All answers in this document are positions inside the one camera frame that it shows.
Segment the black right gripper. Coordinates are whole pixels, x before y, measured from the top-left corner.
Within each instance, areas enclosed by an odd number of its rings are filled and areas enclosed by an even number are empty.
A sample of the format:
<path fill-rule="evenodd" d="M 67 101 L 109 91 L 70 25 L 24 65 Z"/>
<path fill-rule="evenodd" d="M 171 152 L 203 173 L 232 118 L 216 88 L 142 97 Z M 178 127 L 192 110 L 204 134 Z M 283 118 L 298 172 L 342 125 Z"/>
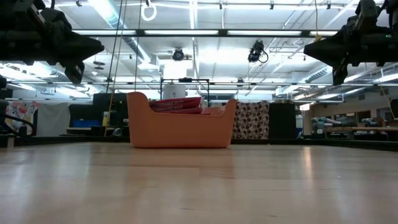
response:
<path fill-rule="evenodd" d="M 381 6 L 360 0 L 355 14 L 347 21 L 343 39 L 323 39 L 304 47 L 305 55 L 333 67 L 334 85 L 344 83 L 349 63 L 397 62 L 397 0 L 385 0 Z"/>

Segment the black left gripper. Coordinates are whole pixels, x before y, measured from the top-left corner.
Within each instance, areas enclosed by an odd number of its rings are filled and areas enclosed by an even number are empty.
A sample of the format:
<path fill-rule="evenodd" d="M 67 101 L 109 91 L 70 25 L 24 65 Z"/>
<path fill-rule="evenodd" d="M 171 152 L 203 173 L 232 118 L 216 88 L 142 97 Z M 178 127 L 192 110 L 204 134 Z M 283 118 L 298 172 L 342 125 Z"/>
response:
<path fill-rule="evenodd" d="M 1 60 L 20 60 L 32 65 L 36 60 L 56 63 L 67 38 L 65 75 L 80 84 L 85 71 L 83 61 L 104 50 L 96 39 L 71 31 L 63 12 L 47 7 L 43 0 L 1 0 Z"/>

